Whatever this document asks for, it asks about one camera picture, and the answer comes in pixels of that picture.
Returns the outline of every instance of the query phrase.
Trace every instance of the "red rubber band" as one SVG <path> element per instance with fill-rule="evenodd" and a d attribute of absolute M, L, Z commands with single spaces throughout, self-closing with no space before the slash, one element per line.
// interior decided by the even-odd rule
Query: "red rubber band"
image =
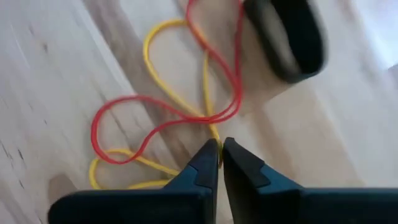
<path fill-rule="evenodd" d="M 161 100 L 156 100 L 150 96 L 144 96 L 144 95 L 134 95 L 134 96 L 122 96 L 119 98 L 116 98 L 114 100 L 111 100 L 107 103 L 105 103 L 95 114 L 95 117 L 93 119 L 93 122 L 91 124 L 91 143 L 93 145 L 93 149 L 95 153 L 104 161 L 111 163 L 111 164 L 126 164 L 128 162 L 133 161 L 137 157 L 139 157 L 145 150 L 146 146 L 148 145 L 150 139 L 153 137 L 154 134 L 158 133 L 159 131 L 163 130 L 164 128 L 167 128 L 171 125 L 175 124 L 182 124 L 182 123 L 198 123 L 198 124 L 215 124 L 215 123 L 221 123 L 224 122 L 230 118 L 232 118 L 240 109 L 241 107 L 241 102 L 242 102 L 242 97 L 243 97 L 243 91 L 242 91 L 242 81 L 241 81 L 241 68 L 240 68 L 240 55 L 241 55 L 241 36 L 242 36 L 242 29 L 243 29 L 243 5 L 241 1 L 238 0 L 239 3 L 239 16 L 238 16 L 238 22 L 237 22 L 237 31 L 235 35 L 235 42 L 234 42 L 234 72 L 229 68 L 228 64 L 222 59 L 222 57 L 209 46 L 204 40 L 202 40 L 199 36 L 199 33 L 195 29 L 195 27 L 192 24 L 192 20 L 190 18 L 190 12 L 191 8 L 193 6 L 193 3 L 196 0 L 189 0 L 188 6 L 187 6 L 187 14 L 186 18 L 188 21 L 188 26 L 190 30 L 192 31 L 193 35 L 199 42 L 199 44 L 208 51 L 209 56 L 215 60 L 217 63 L 221 65 L 221 68 L 224 70 L 224 74 L 227 76 L 229 82 L 231 83 L 233 90 L 234 90 L 234 97 L 232 102 L 229 104 L 229 106 L 223 110 L 222 112 L 215 114 L 213 116 L 207 116 L 207 117 L 195 117 L 195 116 L 189 116 L 184 114 L 183 112 L 176 110 L 169 104 L 161 101 Z M 98 126 L 100 123 L 100 120 L 104 113 L 107 110 L 110 110 L 113 106 L 118 105 L 120 103 L 125 103 L 127 101 L 147 101 L 150 103 L 153 103 L 155 105 L 160 106 L 161 108 L 164 108 L 168 110 L 171 113 L 174 113 L 181 117 L 180 120 L 175 120 L 175 121 L 169 121 L 164 124 L 161 124 L 160 126 L 154 128 L 143 140 L 139 150 L 135 153 L 134 156 L 131 158 L 126 159 L 125 161 L 116 161 L 112 158 L 110 158 L 100 147 L 100 144 L 98 143 Z"/>

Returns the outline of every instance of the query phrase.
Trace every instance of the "wooden floor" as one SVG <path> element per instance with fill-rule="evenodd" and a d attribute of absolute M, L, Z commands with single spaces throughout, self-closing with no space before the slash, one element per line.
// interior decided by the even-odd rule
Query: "wooden floor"
<path fill-rule="evenodd" d="M 282 83 L 269 70 L 246 19 L 244 104 L 237 116 L 218 125 L 220 135 L 234 137 L 304 186 L 398 187 L 398 69 L 393 67 L 398 55 L 392 41 L 398 35 L 398 5 L 394 0 L 311 2 L 327 44 L 324 71 L 296 85 Z M 90 123 L 105 101 L 135 93 L 169 100 L 146 72 L 142 41 L 158 22 L 183 17 L 185 4 L 0 0 L 0 223 L 46 223 L 56 199 L 90 189 L 88 165 L 95 157 Z M 197 25 L 229 61 L 235 17 L 230 0 L 201 0 L 194 12 Z M 203 52 L 189 31 L 165 31 L 150 56 L 160 76 L 201 108 Z M 220 110 L 231 93 L 216 65 L 211 74 Z M 134 149 L 169 118 L 151 105 L 119 106 L 101 125 L 101 144 Z M 182 169 L 209 136 L 204 126 L 172 127 L 151 141 L 145 156 Z M 163 176 L 135 163 L 101 163 L 98 171 L 109 188 Z M 232 223 L 222 178 L 218 198 L 218 223 Z"/>

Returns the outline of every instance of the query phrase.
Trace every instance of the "rubber band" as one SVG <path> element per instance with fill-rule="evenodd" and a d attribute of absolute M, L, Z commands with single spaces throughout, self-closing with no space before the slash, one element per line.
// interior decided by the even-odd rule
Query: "rubber band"
<path fill-rule="evenodd" d="M 172 108 L 170 105 L 167 103 L 164 103 L 163 101 L 153 99 L 150 96 L 143 96 L 143 95 L 136 95 L 136 96 L 122 96 L 120 98 L 117 98 L 115 100 L 111 100 L 105 105 L 103 105 L 98 112 L 96 113 L 93 123 L 91 125 L 91 143 L 93 145 L 93 148 L 99 158 L 105 160 L 106 162 L 112 163 L 112 164 L 125 164 L 130 161 L 133 161 L 134 159 L 137 159 L 142 162 L 142 157 L 140 155 L 143 153 L 144 149 L 146 148 L 150 138 L 157 132 L 163 130 L 164 128 L 175 125 L 175 124 L 182 124 L 182 123 L 199 123 L 199 124 L 209 124 L 212 135 L 217 138 L 220 141 L 220 137 L 218 135 L 218 132 L 214 126 L 216 123 L 220 123 L 223 121 L 226 121 L 227 119 L 230 119 L 232 116 L 234 116 L 240 106 L 241 106 L 241 98 L 242 98 L 242 90 L 241 90 L 241 72 L 240 72 L 240 64 L 239 64 L 239 59 L 240 59 L 240 41 L 241 41 L 241 33 L 242 33 L 242 18 L 243 18 L 243 7 L 240 1 L 239 2 L 239 19 L 238 19 L 238 24 L 237 24 L 237 34 L 235 38 L 235 74 L 229 69 L 227 63 L 217 54 L 216 51 L 214 51 L 204 40 L 203 36 L 197 31 L 193 26 L 192 23 L 190 22 L 190 7 L 192 6 L 194 0 L 190 0 L 187 6 L 187 21 L 182 21 L 182 20 L 174 20 L 174 21 L 167 21 L 159 24 L 156 26 L 150 34 L 147 36 L 146 40 L 144 41 L 144 60 L 146 61 L 146 65 L 148 67 L 148 71 L 151 74 L 151 77 L 155 80 L 155 82 L 160 86 L 168 95 L 173 99 L 177 104 L 179 104 L 183 109 L 187 110 L 191 114 L 195 116 L 189 116 L 186 115 L 174 108 Z M 166 83 L 164 83 L 159 76 L 156 73 L 156 70 L 153 66 L 153 64 L 149 60 L 149 44 L 152 40 L 152 38 L 162 29 L 170 26 L 180 26 L 180 25 L 186 25 L 188 24 L 189 28 L 191 29 L 192 33 L 194 34 L 195 38 L 199 41 L 199 43 L 202 45 L 202 47 L 205 49 L 205 59 L 203 62 L 203 91 L 205 95 L 205 104 L 206 104 L 206 113 L 208 114 L 208 117 L 205 117 L 202 115 L 200 112 L 198 112 L 196 109 L 193 109 L 188 103 L 186 103 L 182 98 L 180 98 L 177 94 L 175 94 L 168 86 Z M 210 94 L 208 91 L 208 58 L 212 57 L 215 59 L 223 68 L 225 75 L 227 76 L 228 80 L 230 81 L 231 85 L 233 86 L 234 90 L 234 98 L 232 102 L 229 104 L 229 106 L 223 110 L 222 112 L 212 115 L 213 114 L 213 105 L 210 102 Z M 112 153 L 112 152 L 119 152 L 122 151 L 122 153 L 125 153 L 125 155 L 130 156 L 129 159 L 125 161 L 117 161 L 112 158 L 110 158 L 107 153 L 105 153 L 103 150 L 101 150 L 100 145 L 98 144 L 98 125 L 100 122 L 100 119 L 102 115 L 109 109 L 111 109 L 114 105 L 124 103 L 126 101 L 134 101 L 134 100 L 139 100 L 139 101 L 148 101 L 153 104 L 156 104 L 166 110 L 169 110 L 171 113 L 174 113 L 181 117 L 180 120 L 175 120 L 175 121 L 169 121 L 164 124 L 161 124 L 160 126 L 156 127 L 153 129 L 144 139 L 142 142 L 139 150 L 136 153 L 133 153 L 129 151 L 128 149 L 113 149 L 108 151 L 107 153 Z M 230 112 L 229 114 L 227 112 L 230 111 L 231 108 L 235 106 L 235 109 Z M 164 167 L 162 165 L 156 164 L 155 162 L 148 161 L 148 166 L 151 166 L 153 168 L 154 165 L 158 165 L 161 167 Z M 96 179 L 95 179 L 95 170 L 98 165 L 99 159 L 93 160 L 93 162 L 90 165 L 90 171 L 89 171 L 89 176 L 90 176 L 90 183 L 93 186 L 94 189 L 100 189 L 101 187 L 98 185 Z M 145 187 L 152 187 L 152 186 L 162 186 L 165 185 L 169 182 L 170 180 L 156 180 L 152 182 L 144 182 L 136 185 L 131 185 L 129 189 L 140 189 L 140 188 L 145 188 Z"/>
<path fill-rule="evenodd" d="M 125 156 L 133 156 L 133 152 L 131 152 L 128 149 L 110 149 L 107 151 L 108 154 L 123 154 Z M 180 172 L 174 169 L 170 169 L 168 167 L 162 166 L 160 164 L 157 164 L 155 162 L 152 162 L 148 159 L 145 159 L 143 157 L 138 157 L 137 160 L 147 166 L 150 166 L 154 169 L 157 169 L 159 171 L 165 172 L 166 174 L 172 175 L 172 176 L 176 176 L 178 175 Z M 88 171 L 88 178 L 90 180 L 90 184 L 92 186 L 93 189 L 96 190 L 104 190 L 106 188 L 102 187 L 99 185 L 99 183 L 96 180 L 96 169 L 98 167 L 98 164 L 100 162 L 100 159 L 96 158 L 93 159 L 91 164 L 90 164 L 90 169 Z M 130 185 L 127 189 L 141 189 L 141 188 L 148 188 L 148 187 L 159 187 L 159 186 L 164 186 L 166 184 L 168 184 L 170 180 L 155 180 L 155 181 L 149 181 L 149 182 L 143 182 L 140 184 L 134 184 L 134 185 Z"/>

